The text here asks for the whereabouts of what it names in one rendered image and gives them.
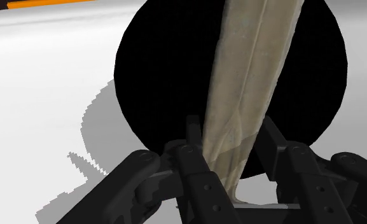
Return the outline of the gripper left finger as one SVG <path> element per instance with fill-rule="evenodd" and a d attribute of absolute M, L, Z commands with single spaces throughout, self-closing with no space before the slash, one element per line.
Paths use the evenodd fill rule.
<path fill-rule="evenodd" d="M 184 140 L 167 143 L 162 156 L 132 152 L 56 224 L 144 224 L 173 198 L 183 224 L 241 224 L 201 141 L 198 116 L 187 116 Z"/>

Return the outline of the beige long tool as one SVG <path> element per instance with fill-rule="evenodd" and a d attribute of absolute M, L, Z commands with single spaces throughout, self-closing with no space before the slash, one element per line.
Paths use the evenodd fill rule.
<path fill-rule="evenodd" d="M 202 153 L 234 204 L 305 0 L 226 0 Z"/>

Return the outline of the orange strip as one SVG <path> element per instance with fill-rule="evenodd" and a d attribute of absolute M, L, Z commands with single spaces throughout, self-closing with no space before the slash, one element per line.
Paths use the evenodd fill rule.
<path fill-rule="evenodd" d="M 18 1 L 8 1 L 8 9 L 17 8 L 29 8 L 35 6 L 48 6 L 56 4 L 68 4 L 68 3 L 80 3 L 94 0 L 18 0 Z"/>

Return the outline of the black round plate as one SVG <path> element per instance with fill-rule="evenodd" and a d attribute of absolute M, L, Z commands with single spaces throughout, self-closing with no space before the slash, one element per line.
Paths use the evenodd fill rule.
<path fill-rule="evenodd" d="M 173 163 L 165 145 L 205 119 L 226 0 L 146 0 L 125 30 L 114 66 L 122 113 L 148 150 Z M 325 0 L 305 0 L 267 115 L 288 141 L 311 145 L 330 126 L 347 86 L 347 54 Z"/>

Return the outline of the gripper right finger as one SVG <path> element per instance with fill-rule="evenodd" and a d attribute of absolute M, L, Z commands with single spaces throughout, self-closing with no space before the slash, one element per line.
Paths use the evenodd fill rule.
<path fill-rule="evenodd" d="M 367 159 L 349 152 L 330 160 L 287 141 L 265 117 L 254 151 L 270 181 L 297 200 L 306 224 L 367 224 Z"/>

